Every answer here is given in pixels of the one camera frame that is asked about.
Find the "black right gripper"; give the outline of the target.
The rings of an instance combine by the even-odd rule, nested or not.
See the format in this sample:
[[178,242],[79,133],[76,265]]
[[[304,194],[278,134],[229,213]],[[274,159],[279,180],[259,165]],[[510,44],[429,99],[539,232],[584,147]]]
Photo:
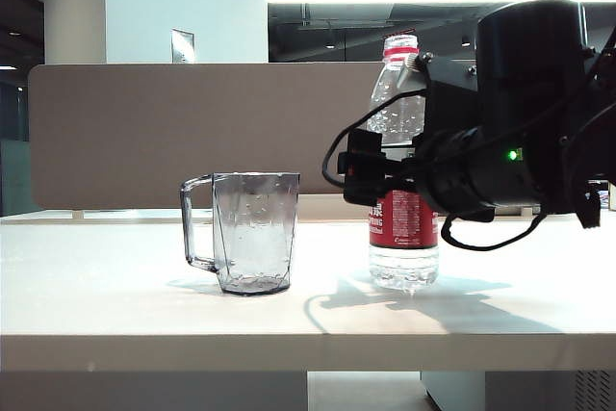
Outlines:
[[343,198],[351,204],[375,204],[388,192],[417,192],[431,209],[458,218],[493,218],[495,207],[477,191],[476,174],[470,167],[473,149],[484,142],[483,128],[422,132],[413,139],[418,170],[413,180],[402,171],[407,161],[386,157],[382,135],[352,129],[346,151],[338,155],[343,174]]

